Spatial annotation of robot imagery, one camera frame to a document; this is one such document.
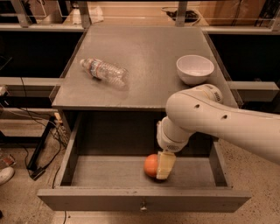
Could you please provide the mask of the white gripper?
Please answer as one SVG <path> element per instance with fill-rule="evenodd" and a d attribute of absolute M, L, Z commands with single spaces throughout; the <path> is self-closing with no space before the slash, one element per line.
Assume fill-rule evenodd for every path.
<path fill-rule="evenodd" d="M 181 151 L 193 134 L 194 131 L 182 129 L 168 116 L 157 123 L 157 143 L 163 150 L 157 154 L 157 179 L 168 179 L 176 161 L 174 153 Z"/>

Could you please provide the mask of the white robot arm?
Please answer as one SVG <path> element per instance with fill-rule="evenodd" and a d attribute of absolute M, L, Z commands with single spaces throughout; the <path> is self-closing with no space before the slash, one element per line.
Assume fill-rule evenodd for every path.
<path fill-rule="evenodd" d="M 156 178 L 168 179 L 175 154 L 196 132 L 224 139 L 270 162 L 280 164 L 280 115 L 231 108 L 212 84 L 178 91 L 165 106 L 166 117 L 157 123 Z"/>

